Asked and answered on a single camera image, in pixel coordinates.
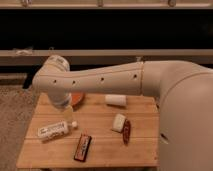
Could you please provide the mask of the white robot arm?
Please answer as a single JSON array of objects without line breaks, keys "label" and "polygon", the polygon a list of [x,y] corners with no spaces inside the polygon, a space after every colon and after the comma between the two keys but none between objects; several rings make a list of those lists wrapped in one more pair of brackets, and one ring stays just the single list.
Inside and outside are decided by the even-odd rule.
[{"label": "white robot arm", "polygon": [[33,78],[57,108],[74,92],[143,95],[159,104],[159,171],[213,171],[213,69],[188,61],[145,61],[72,71],[50,56]]}]

